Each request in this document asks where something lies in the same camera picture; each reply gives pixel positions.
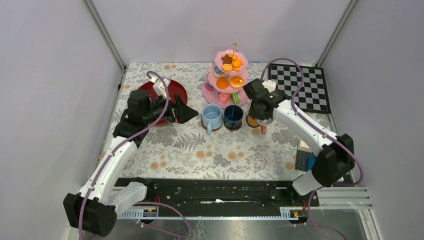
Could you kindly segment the white pink mug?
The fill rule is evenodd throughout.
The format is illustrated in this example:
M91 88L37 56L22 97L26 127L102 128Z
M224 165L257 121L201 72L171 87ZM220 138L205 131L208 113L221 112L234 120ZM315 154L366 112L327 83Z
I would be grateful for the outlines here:
M262 135L266 135L267 134L267 126L271 125L274 122L274 119L269 118L269 119L265 119L265 120L257 120L257 122L260 125L260 131Z

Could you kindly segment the dark red round tray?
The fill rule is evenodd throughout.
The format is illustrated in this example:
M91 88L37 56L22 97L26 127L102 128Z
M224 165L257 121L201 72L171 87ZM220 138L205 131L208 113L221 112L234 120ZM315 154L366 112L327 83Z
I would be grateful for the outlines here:
M160 97L154 91L153 83L151 83L151 82L143 84L139 89L147 90L149 95L150 95L151 101L155 100L157 97ZM175 95L179 95L181 97L182 101L185 104L187 104L187 101L188 101L187 92L180 83L176 82L175 80L171 80L167 89L168 89L168 93L169 93L169 98L165 97L165 107L168 107L169 102L171 102L172 103L171 109L172 109L172 112L173 112L173 105L176 103ZM176 119L175 119L174 122L168 122L168 121L165 121L164 119L162 119L162 120L159 120L156 123L156 125L162 126L162 125L167 125L167 124L170 124L170 123L178 123L178 122L177 122Z

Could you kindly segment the light blue mug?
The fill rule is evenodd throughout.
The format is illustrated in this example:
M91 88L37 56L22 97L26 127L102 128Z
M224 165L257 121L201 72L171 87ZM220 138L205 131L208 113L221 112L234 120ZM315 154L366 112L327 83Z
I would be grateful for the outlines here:
M203 108L201 112L201 119L203 118L209 119L209 120L213 120L217 118L223 119L222 109L217 104L213 104L213 103L208 104Z

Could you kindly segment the dark blue mug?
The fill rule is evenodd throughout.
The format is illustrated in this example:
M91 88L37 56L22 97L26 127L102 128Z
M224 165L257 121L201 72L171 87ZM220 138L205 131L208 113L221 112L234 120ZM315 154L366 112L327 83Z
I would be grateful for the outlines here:
M235 125L242 123L243 120L243 109L238 105L229 105L225 108L223 112L223 124L227 126Z

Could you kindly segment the orange pancake stack toy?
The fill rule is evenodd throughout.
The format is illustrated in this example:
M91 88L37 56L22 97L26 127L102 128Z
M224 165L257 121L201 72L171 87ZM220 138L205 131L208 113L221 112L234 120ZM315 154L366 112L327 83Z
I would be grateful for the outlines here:
M234 89L240 89L243 87L244 83L245 83L245 79L241 76L233 76L230 81L229 81L230 85L232 88Z

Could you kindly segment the orange round cookie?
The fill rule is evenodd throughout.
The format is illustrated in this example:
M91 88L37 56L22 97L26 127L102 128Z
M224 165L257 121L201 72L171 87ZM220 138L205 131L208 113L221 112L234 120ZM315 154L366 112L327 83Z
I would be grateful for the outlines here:
M226 79L225 77L219 78L219 79L216 81L216 86L217 86L219 89L226 89L226 88L228 88L228 87L229 87L229 85L230 85L230 82L229 82L229 81L228 81L228 79Z

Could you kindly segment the orange flower cookie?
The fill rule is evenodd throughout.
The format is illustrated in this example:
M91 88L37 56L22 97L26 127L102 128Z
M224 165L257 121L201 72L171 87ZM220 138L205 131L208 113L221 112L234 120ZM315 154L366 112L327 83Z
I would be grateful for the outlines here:
M232 61L233 68L240 68L243 65L243 61L241 59L236 59Z

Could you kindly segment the round orange cracker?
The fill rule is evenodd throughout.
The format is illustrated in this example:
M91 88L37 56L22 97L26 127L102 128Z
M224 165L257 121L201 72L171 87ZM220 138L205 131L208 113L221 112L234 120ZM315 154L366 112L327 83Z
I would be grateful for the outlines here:
M224 72L230 73L233 70L233 66L230 63L225 63L222 65L222 70Z

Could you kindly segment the blue frosted donut toy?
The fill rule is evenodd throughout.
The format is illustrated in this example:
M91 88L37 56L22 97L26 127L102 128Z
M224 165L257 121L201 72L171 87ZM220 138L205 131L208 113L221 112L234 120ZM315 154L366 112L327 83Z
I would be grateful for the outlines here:
M217 65L213 67L212 74L217 78L226 78L228 74L224 71L221 71Z

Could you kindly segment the brown star cookie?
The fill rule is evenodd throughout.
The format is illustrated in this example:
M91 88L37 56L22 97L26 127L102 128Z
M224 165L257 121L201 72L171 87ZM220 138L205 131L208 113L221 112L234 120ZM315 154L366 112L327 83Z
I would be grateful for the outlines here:
M223 65L232 65L232 62L233 62L233 56L232 55L225 54L221 59L222 59Z

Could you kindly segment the light brown wooden coaster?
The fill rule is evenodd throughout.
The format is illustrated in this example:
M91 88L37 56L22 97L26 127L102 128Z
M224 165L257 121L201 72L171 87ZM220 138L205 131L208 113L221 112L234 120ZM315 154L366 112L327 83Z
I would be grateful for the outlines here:
M221 117L215 119L203 118L201 120L201 126L209 133L215 132L222 128L223 119Z

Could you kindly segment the dark brown wooden coaster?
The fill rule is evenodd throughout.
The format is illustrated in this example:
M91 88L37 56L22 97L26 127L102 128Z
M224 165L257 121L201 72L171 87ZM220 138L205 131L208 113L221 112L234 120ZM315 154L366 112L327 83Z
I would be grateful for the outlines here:
M241 122L241 123L240 123L240 124L238 124L238 125L231 125L231 126L227 126L227 125L224 123L223 125L224 125L224 127L225 127L226 129L228 129L229 131L237 131L237 130L239 130L239 129L242 127L243 123Z

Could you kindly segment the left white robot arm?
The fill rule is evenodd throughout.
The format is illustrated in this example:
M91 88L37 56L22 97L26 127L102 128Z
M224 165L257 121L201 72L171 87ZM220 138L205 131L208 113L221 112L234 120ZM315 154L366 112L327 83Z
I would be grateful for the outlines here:
M152 180L135 177L117 193L113 188L128 160L136 153L143 139L157 122L183 124L199 113L187 106L179 95L175 102L167 96L155 100L147 90L130 93L127 108L116 125L109 148L89 180L78 193L68 193L63 206L71 227L82 234L89 232L106 237L116 224L117 218L127 209L140 202L152 205L158 199Z

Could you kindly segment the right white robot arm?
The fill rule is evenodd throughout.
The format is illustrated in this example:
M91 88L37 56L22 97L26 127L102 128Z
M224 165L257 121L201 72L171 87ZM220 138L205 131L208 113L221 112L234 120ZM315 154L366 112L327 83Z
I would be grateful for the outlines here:
M287 191L287 201L301 205L307 194L322 187L330 187L355 167L353 139L322 127L296 106L284 91L270 92L260 79L243 87L251 100L248 114L258 121L274 120L290 128L316 156L312 169L295 179Z

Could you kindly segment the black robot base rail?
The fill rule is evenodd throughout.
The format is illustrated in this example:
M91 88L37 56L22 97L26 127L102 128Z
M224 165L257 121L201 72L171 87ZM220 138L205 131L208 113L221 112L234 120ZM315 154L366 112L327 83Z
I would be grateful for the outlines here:
M320 205L318 195L300 196L290 181L119 178L116 187L131 182L147 183L148 201L177 209L184 217L277 217L280 208L302 210L308 201Z

